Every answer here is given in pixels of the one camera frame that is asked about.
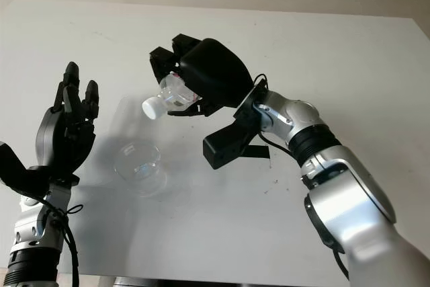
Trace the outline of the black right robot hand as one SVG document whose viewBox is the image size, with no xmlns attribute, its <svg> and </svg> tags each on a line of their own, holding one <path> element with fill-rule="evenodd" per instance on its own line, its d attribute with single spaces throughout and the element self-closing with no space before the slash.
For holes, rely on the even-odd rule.
<svg viewBox="0 0 430 287">
<path fill-rule="evenodd" d="M 168 115 L 210 116 L 223 107 L 237 108 L 252 90 L 245 64 L 219 41 L 178 34 L 172 48 L 159 46 L 150 52 L 154 76 L 159 85 L 168 75 L 178 76 L 196 96 L 183 106 L 170 103 Z"/>
</svg>

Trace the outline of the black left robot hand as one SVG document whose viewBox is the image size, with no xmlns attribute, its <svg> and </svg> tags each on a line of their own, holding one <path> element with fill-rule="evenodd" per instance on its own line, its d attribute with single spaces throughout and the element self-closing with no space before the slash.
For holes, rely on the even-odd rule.
<svg viewBox="0 0 430 287">
<path fill-rule="evenodd" d="M 91 80 L 79 97 L 79 67 L 71 61 L 36 135 L 36 157 L 51 176 L 65 179 L 86 160 L 95 141 L 94 119 L 99 113 L 98 84 Z"/>
</svg>

